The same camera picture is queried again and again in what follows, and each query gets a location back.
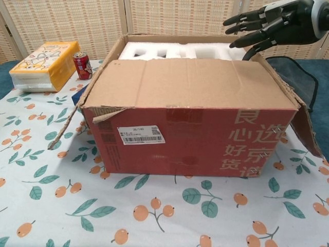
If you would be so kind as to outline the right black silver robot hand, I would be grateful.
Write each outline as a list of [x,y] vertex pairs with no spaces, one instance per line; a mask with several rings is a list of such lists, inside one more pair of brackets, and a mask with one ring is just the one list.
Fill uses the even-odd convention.
[[247,31],[230,48],[251,46],[243,60],[277,45],[304,45],[319,40],[312,21],[314,0],[280,0],[259,9],[240,13],[223,22],[225,34]]

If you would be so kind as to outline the red cardboard shipping box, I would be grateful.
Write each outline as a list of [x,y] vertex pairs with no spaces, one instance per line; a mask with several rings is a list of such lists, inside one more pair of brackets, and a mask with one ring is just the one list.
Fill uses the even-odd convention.
[[119,58],[128,42],[233,41],[154,34],[117,40],[77,104],[108,172],[257,177],[288,126],[322,156],[306,104],[261,55]]

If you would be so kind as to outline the white foam packing insert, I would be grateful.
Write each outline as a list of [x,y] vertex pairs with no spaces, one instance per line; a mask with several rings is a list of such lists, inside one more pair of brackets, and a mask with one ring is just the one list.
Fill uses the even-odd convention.
[[246,50],[230,48],[228,43],[152,43],[128,42],[121,52],[120,60],[152,59],[221,59],[242,60]]

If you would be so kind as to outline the grey cloth with black trim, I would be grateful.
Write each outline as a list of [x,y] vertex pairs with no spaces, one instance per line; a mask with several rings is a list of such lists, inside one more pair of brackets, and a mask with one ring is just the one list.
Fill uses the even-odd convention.
[[308,111],[313,111],[319,82],[294,59],[287,56],[266,58],[283,81],[291,86],[295,93],[306,103]]

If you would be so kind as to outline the woven bamboo folding screen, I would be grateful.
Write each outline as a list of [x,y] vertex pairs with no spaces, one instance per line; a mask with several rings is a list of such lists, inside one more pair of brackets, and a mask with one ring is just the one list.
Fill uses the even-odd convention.
[[0,0],[0,64],[47,41],[103,59],[124,34],[219,35],[223,21],[276,0]]

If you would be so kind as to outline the red soda can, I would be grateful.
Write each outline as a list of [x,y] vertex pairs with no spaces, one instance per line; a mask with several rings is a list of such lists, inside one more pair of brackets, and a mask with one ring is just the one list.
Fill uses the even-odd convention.
[[93,76],[87,53],[79,51],[73,55],[74,64],[80,80],[88,80]]

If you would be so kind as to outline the dark blue rectangular case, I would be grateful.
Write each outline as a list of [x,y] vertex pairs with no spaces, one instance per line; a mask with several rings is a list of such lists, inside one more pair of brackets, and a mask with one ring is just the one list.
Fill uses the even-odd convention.
[[85,87],[81,88],[74,95],[72,95],[71,99],[72,99],[74,105],[77,105],[77,103],[80,100],[80,97],[84,93],[85,89],[86,89]]

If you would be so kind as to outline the orange corgi tissue pack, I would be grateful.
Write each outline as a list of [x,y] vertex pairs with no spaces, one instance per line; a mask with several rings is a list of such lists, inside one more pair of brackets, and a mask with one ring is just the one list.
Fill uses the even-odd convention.
[[73,55],[77,41],[45,42],[24,58],[9,74],[14,87],[23,92],[58,92],[76,71]]

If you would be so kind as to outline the floral fruit print tablecloth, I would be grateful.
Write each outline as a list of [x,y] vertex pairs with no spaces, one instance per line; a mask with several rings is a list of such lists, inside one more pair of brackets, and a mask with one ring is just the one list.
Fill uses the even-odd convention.
[[86,85],[23,93],[0,65],[0,247],[329,247],[329,160],[287,129],[258,178],[107,173],[76,113]]

